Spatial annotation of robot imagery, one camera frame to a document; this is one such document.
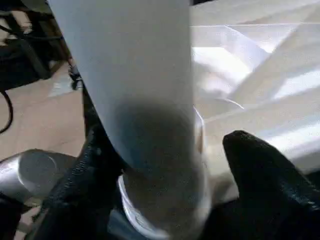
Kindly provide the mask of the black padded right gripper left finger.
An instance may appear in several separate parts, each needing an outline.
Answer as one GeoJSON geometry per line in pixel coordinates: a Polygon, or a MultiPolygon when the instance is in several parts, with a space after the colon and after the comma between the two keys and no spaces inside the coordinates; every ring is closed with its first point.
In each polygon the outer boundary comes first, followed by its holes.
{"type": "Polygon", "coordinates": [[[109,239],[109,216],[122,171],[123,161],[104,128],[91,128],[74,165],[43,201],[37,239],[109,239]]]}

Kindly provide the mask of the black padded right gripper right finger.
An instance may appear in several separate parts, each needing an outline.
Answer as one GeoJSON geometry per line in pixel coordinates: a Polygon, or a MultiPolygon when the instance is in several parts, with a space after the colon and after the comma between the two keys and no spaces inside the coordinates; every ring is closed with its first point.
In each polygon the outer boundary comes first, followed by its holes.
{"type": "Polygon", "coordinates": [[[215,207],[203,240],[317,240],[320,187],[278,149],[243,130],[223,137],[238,197],[215,207]]]}

